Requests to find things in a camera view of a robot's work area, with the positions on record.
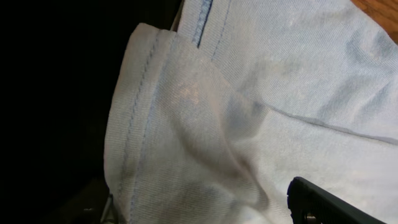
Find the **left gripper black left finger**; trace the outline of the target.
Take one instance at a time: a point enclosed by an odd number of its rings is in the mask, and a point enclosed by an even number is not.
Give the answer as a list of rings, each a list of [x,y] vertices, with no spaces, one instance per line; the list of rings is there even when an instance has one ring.
[[[66,204],[46,216],[46,224],[100,223],[109,189],[104,179],[93,179]]]

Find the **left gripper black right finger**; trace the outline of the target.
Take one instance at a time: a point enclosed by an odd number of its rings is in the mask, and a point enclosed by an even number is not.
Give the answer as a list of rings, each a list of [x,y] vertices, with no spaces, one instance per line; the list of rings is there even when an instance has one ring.
[[[384,224],[303,177],[294,177],[287,190],[294,224]]]

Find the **light blue t-shirt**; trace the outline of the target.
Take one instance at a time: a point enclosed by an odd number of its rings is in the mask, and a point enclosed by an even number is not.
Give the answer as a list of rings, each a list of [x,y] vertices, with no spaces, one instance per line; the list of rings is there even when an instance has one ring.
[[[301,176],[397,222],[397,45],[350,1],[185,1],[139,24],[109,112],[121,223],[290,223]]]

